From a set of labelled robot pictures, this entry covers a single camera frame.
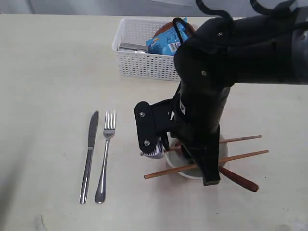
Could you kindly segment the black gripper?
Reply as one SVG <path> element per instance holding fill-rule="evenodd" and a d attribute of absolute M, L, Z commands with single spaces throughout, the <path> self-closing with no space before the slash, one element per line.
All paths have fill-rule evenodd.
<path fill-rule="evenodd" d="M 163 158 L 169 148 L 169 134 L 182 142 L 184 151 L 197 164 L 202 172 L 204 186 L 220 182 L 220 131 L 216 115 L 196 105 L 185 108 L 179 98 L 155 104 L 141 101 L 135 106 L 134 115 L 143 156 Z"/>

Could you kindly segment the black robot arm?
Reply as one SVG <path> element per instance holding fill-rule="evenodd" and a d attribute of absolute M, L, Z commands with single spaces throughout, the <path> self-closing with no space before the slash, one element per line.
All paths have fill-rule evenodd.
<path fill-rule="evenodd" d="M 205 186 L 220 182 L 220 118 L 236 83 L 306 85 L 308 9 L 297 1 L 267 9 L 253 0 L 256 16 L 234 20 L 224 10 L 197 1 L 212 18 L 180 43 L 173 62 L 180 84 L 170 99 L 134 108 L 142 155 L 169 150 L 169 137 L 202 172 Z"/>

